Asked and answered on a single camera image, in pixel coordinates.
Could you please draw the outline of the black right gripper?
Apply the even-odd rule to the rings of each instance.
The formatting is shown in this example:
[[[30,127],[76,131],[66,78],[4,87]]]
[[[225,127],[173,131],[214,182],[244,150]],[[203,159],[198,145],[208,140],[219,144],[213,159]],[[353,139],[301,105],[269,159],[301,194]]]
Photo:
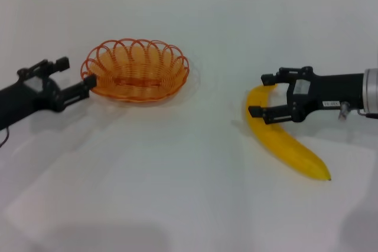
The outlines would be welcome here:
[[[262,107],[249,106],[253,118],[261,118],[266,125],[282,122],[303,122],[317,110],[338,110],[343,103],[350,110],[363,108],[364,74],[316,75],[312,67],[281,67],[276,74],[263,74],[264,86],[289,83],[287,105]]]

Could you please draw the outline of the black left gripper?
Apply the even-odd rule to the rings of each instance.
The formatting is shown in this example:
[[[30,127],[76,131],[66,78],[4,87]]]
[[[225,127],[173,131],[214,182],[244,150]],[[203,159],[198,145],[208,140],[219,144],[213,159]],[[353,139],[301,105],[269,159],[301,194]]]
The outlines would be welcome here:
[[[97,86],[94,74],[63,90],[49,78],[52,74],[69,68],[69,59],[61,57],[55,62],[44,59],[32,67],[19,69],[19,80],[1,90],[1,129],[4,130],[40,110],[59,113],[64,107],[89,98],[89,91]],[[39,82],[41,88],[30,87],[26,82],[29,79]]]

